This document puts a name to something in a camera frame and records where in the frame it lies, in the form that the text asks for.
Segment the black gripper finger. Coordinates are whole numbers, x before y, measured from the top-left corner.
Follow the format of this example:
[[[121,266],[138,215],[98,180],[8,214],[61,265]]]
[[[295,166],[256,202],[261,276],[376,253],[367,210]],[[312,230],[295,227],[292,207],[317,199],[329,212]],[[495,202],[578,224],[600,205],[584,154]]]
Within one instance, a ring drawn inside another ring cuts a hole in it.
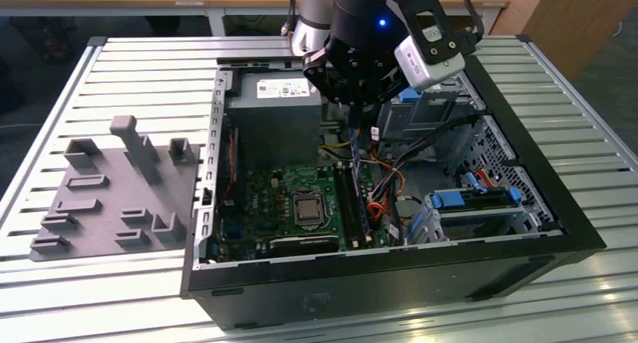
[[[360,71],[357,103],[371,105],[384,98],[403,76],[399,67],[365,67]]]
[[[356,105],[356,50],[324,46],[301,58],[303,75],[329,102]]]

